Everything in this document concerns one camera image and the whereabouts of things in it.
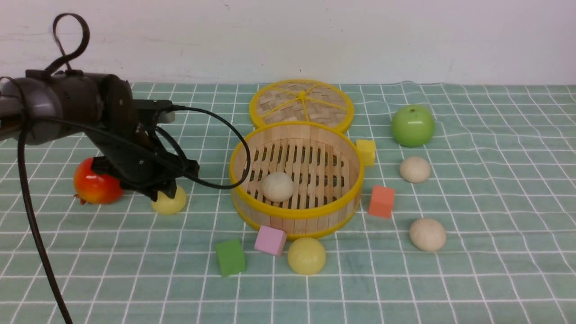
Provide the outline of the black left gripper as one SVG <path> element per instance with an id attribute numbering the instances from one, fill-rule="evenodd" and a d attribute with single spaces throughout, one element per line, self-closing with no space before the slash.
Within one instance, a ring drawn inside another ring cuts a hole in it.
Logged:
<path id="1" fill-rule="evenodd" d="M 196 179 L 200 166 L 187 158 L 178 143 L 159 124 L 138 127 L 132 90 L 128 82 L 111 74 L 91 74 L 102 102 L 99 120 L 85 134 L 99 148 L 92 168 L 110 175 L 121 188 L 143 192 L 156 202 L 160 194 L 176 197 L 176 179 Z"/>

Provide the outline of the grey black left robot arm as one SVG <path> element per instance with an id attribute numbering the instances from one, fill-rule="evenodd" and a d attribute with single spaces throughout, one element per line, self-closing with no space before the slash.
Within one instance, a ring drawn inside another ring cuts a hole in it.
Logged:
<path id="1" fill-rule="evenodd" d="M 134 99 L 115 75 L 29 70 L 1 87 L 1 139 L 18 140 L 28 128 L 25 143 L 42 145 L 83 132 L 102 154 L 89 163 L 95 174 L 156 201 L 158 193 L 175 195 L 177 178 L 196 178 L 200 170 L 158 138 L 158 123 L 172 122 L 174 110 L 170 100 Z"/>

